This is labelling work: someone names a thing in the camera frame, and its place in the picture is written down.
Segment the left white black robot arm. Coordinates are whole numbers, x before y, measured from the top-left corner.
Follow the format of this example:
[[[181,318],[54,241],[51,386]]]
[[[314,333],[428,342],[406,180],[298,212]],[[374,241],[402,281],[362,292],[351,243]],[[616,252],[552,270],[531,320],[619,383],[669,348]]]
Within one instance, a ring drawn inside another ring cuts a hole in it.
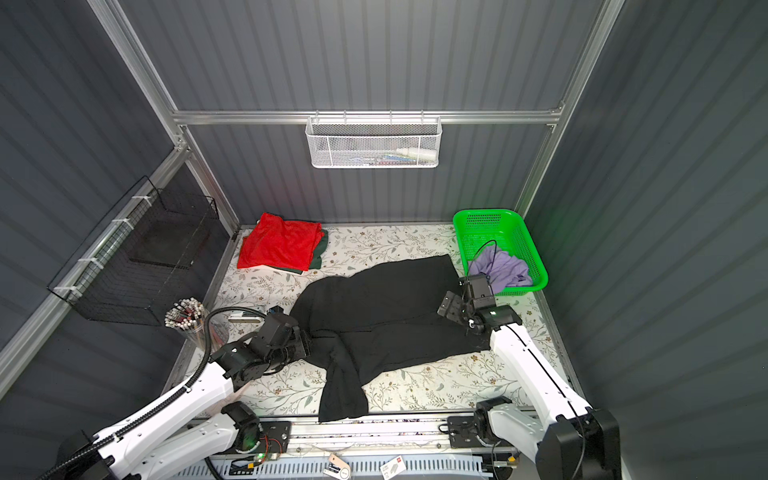
[[[203,321],[203,358],[187,380],[110,427],[67,439],[43,478],[167,479],[229,449],[254,455],[268,446],[258,416],[233,395],[305,358],[308,335],[274,308],[258,331],[215,349],[210,324],[218,313]]]

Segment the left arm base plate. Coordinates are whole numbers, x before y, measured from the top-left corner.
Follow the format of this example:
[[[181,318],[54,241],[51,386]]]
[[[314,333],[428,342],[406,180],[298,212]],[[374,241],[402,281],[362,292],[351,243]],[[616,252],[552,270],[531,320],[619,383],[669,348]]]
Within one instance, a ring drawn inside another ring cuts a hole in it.
[[[288,421],[251,424],[239,431],[233,448],[240,454],[279,456],[287,450],[291,429],[292,423]]]

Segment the black t shirt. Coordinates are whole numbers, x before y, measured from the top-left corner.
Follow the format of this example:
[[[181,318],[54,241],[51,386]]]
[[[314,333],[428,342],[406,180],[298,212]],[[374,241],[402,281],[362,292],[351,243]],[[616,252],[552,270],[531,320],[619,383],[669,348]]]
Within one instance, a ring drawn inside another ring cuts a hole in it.
[[[290,310],[310,338],[306,360],[326,372],[318,418],[365,416],[364,385],[382,373],[489,349],[437,310],[458,293],[449,255],[386,262],[310,283]]]

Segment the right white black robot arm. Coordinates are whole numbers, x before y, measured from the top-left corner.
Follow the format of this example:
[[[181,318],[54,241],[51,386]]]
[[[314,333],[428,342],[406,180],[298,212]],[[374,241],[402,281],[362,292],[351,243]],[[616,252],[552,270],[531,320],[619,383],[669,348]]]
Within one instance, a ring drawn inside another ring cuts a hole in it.
[[[619,479],[620,429],[607,410],[593,408],[551,366],[519,315],[495,301],[483,274],[463,277],[446,293],[439,315],[486,334],[492,352],[518,376],[536,414],[505,397],[477,404],[472,416],[451,416],[440,430],[454,449],[509,444],[533,461],[542,479]]]

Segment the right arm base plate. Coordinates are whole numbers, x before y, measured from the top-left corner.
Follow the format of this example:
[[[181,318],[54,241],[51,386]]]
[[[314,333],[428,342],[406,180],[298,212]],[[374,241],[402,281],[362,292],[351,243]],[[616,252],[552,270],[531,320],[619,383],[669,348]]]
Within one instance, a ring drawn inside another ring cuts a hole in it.
[[[448,437],[452,449],[514,449],[509,442],[491,433],[487,426],[473,415],[448,416],[438,426],[438,431]]]

